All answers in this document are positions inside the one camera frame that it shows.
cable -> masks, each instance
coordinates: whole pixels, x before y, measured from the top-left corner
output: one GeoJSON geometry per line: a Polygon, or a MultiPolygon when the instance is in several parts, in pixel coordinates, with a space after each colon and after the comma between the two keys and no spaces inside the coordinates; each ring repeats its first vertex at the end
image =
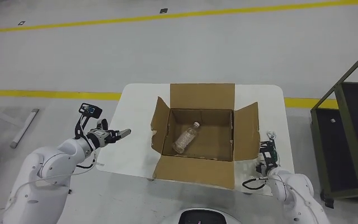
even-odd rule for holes
{"type": "Polygon", "coordinates": [[[92,169],[94,168],[94,164],[97,163],[97,153],[96,153],[96,150],[95,150],[95,147],[94,147],[92,141],[89,141],[86,135],[84,135],[84,137],[85,137],[86,142],[89,144],[89,147],[93,150],[93,162],[92,162],[92,164],[91,164],[92,166],[91,166],[88,170],[86,170],[86,171],[84,171],[84,172],[79,172],[79,173],[77,173],[77,174],[64,174],[64,175],[50,176],[50,177],[48,177],[48,178],[41,178],[41,179],[39,179],[39,180],[29,181],[29,182],[26,182],[26,183],[20,185],[20,186],[17,188],[17,190],[15,191],[14,196],[10,198],[10,205],[9,205],[9,207],[7,207],[7,208],[4,210],[4,213],[11,208],[11,205],[12,205],[12,204],[15,203],[15,201],[16,201],[16,199],[17,199],[18,191],[19,191],[22,187],[26,186],[27,184],[33,184],[33,183],[38,182],[38,181],[48,180],[48,179],[52,179],[52,178],[59,178],[59,177],[62,177],[62,176],[77,176],[77,175],[80,175],[80,174],[85,174],[85,173],[89,172],[90,170],[92,170],[92,169]]]}
{"type": "Polygon", "coordinates": [[[265,186],[265,184],[262,184],[261,186],[257,187],[257,188],[251,188],[249,186],[246,186],[246,184],[248,183],[251,183],[251,182],[254,182],[256,180],[268,180],[268,178],[253,178],[253,179],[249,179],[249,180],[246,180],[245,182],[242,183],[242,186],[244,188],[247,188],[249,190],[260,190],[261,188],[263,188],[265,186]]]}

plastic bottle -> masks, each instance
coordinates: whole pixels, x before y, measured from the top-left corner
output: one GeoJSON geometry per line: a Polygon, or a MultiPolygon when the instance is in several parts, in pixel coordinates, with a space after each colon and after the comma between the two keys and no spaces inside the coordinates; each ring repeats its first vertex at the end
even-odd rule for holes
{"type": "Polygon", "coordinates": [[[198,122],[194,122],[192,126],[190,126],[185,132],[183,132],[177,141],[173,143],[173,149],[182,154],[188,144],[197,136],[197,131],[199,130],[200,124],[198,122]]]}

floor marking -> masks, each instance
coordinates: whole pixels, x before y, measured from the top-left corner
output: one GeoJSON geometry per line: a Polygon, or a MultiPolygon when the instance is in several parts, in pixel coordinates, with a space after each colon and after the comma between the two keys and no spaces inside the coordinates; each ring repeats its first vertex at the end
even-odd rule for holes
{"type": "Polygon", "coordinates": [[[357,5],[357,4],[358,4],[358,0],[343,0],[343,1],[329,1],[329,2],[314,2],[314,3],[305,3],[305,4],[289,4],[289,5],[280,5],[280,6],[228,8],[223,10],[207,10],[207,11],[183,12],[183,13],[174,13],[174,14],[160,14],[160,15],[153,15],[153,16],[113,18],[107,20],[67,22],[63,24],[44,24],[44,25],[35,25],[35,26],[7,27],[7,28],[0,28],[0,32],[42,30],[42,29],[53,29],[53,28],[60,28],[60,27],[115,24],[115,23],[123,23],[123,22],[142,22],[142,21],[150,21],[150,20],[163,20],[169,18],[185,18],[185,17],[195,17],[195,16],[213,16],[213,15],[228,15],[228,14],[238,14],[238,13],[302,10],[307,8],[349,6],[349,5],[357,5]]]}
{"type": "MultiPolygon", "coordinates": [[[[28,90],[0,90],[2,97],[34,97],[54,99],[78,99],[78,100],[114,100],[119,101],[119,92],[66,92],[66,91],[28,91],[28,90]]],[[[313,98],[285,98],[287,108],[312,108],[319,99],[313,98]]],[[[338,109],[335,99],[327,99],[322,108],[338,109]]]]}

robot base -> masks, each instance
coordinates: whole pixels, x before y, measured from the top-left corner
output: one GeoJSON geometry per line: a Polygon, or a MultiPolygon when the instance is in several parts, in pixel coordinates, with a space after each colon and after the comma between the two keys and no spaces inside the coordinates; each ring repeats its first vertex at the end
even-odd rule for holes
{"type": "Polygon", "coordinates": [[[161,224],[242,224],[231,215],[211,208],[188,208],[167,217],[161,224]]]}

floor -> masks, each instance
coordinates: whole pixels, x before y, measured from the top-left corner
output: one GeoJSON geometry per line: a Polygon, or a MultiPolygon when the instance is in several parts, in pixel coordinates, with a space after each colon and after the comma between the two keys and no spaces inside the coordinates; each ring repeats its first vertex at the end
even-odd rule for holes
{"type": "MultiPolygon", "coordinates": [[[[310,1],[0,1],[0,28],[117,17],[259,7],[310,1]]],[[[358,58],[357,6],[239,13],[170,20],[0,32],[0,89],[121,92],[133,82],[278,85],[285,97],[321,97],[358,58]]],[[[25,120],[40,112],[18,147],[17,127],[0,121],[0,208],[24,158],[73,137],[82,102],[111,119],[117,101],[0,97],[0,110],[25,120]]],[[[308,109],[287,108],[295,171],[319,182],[308,109]]],[[[243,223],[284,223],[272,197],[91,172],[73,177],[62,223],[158,223],[192,206],[222,209],[243,223]]],[[[338,200],[331,223],[358,223],[358,204],[338,200]]]]}

